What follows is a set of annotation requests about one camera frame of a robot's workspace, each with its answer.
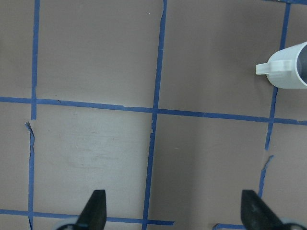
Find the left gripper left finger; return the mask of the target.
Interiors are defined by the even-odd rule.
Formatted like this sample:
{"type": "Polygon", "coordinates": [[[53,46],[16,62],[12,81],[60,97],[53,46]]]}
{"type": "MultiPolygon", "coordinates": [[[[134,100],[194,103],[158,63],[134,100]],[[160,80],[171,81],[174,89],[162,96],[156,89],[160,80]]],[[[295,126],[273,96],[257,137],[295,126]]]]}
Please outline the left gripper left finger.
{"type": "Polygon", "coordinates": [[[94,190],[74,224],[75,230],[103,230],[106,225],[106,191],[94,190]]]}

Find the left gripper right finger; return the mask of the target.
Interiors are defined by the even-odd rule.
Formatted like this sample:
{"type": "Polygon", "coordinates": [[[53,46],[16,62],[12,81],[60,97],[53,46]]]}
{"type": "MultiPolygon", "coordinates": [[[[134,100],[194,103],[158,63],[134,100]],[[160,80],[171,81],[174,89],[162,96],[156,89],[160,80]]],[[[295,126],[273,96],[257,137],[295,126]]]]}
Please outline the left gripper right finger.
{"type": "Polygon", "coordinates": [[[247,230],[274,230],[283,225],[253,190],[242,190],[240,218],[247,230]]]}

